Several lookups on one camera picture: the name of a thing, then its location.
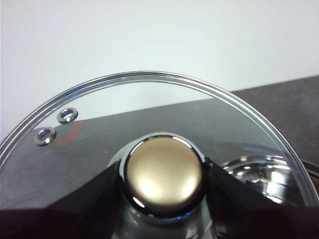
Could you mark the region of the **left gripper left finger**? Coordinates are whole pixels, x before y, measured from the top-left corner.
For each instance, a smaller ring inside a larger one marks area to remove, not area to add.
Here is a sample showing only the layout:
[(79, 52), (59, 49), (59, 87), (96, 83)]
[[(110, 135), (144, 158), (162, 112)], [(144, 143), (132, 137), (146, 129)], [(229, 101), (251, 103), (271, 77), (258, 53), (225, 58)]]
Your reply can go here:
[(109, 239), (122, 200), (119, 163), (39, 209), (0, 212), (2, 239)]

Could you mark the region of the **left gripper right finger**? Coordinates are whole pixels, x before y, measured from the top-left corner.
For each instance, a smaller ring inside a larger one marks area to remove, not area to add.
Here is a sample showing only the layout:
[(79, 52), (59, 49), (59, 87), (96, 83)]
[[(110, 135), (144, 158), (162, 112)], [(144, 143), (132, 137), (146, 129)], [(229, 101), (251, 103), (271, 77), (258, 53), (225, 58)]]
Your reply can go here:
[(319, 209), (277, 204), (205, 158), (206, 203), (226, 239), (317, 239)]

